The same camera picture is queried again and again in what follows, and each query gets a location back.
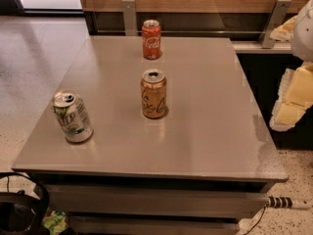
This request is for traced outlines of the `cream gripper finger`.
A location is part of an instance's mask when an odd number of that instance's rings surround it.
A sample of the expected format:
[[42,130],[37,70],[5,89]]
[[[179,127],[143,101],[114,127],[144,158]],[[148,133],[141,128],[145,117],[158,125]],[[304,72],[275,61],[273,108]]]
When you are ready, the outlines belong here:
[[274,28],[270,33],[270,38],[282,42],[292,41],[294,37],[295,22],[296,16]]
[[295,127],[313,106],[313,64],[286,69],[278,96],[269,124],[273,130],[282,132]]

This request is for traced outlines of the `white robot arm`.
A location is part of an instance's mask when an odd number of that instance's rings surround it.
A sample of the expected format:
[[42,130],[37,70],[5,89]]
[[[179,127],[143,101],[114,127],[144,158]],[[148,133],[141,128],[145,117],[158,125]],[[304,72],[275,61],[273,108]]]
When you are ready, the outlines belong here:
[[292,54],[302,61],[296,70],[286,69],[281,78],[269,124],[273,130],[282,132],[295,127],[313,106],[313,0],[275,28],[270,36],[275,40],[289,40]]

